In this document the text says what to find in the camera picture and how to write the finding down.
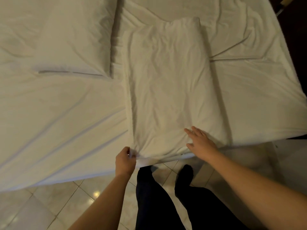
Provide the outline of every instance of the white pillow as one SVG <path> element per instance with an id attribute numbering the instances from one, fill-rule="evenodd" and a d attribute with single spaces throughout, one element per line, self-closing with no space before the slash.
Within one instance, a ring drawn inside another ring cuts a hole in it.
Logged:
<path id="1" fill-rule="evenodd" d="M 109 77 L 116 5 L 117 0 L 61 0 L 42 31 L 32 68 Z"/>
<path id="2" fill-rule="evenodd" d="M 197 17 L 129 30 L 122 61 L 129 144 L 140 157 L 188 152 L 184 128 L 229 143 Z"/>

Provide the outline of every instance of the black pants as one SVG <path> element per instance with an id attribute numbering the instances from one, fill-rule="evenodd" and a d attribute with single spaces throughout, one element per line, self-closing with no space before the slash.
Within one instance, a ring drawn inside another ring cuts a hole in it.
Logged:
<path id="1" fill-rule="evenodd" d="M 137 182 L 135 230 L 185 230 L 171 198 L 154 180 L 151 171 L 141 168 Z M 193 230 L 248 229 L 209 189 L 191 186 L 179 189 L 175 186 L 175 195 L 186 208 Z"/>

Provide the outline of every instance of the mattress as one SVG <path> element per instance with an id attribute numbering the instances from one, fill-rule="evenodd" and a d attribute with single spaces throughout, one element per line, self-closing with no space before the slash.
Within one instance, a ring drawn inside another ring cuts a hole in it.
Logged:
<path id="1" fill-rule="evenodd" d="M 18 1 L 25 9 L 16 9 Z M 0 191 L 114 171 L 128 131 L 121 35 L 131 27 L 164 20 L 201 19 L 230 146 L 307 133 L 306 97 L 268 0 L 119 0 L 112 37 L 113 80 L 36 74 L 28 68 L 56 1 L 5 0 L 0 7 L 5 32 L 0 41 Z M 8 7 L 15 11 L 6 12 Z M 190 156 L 145 158 L 138 166 Z"/>

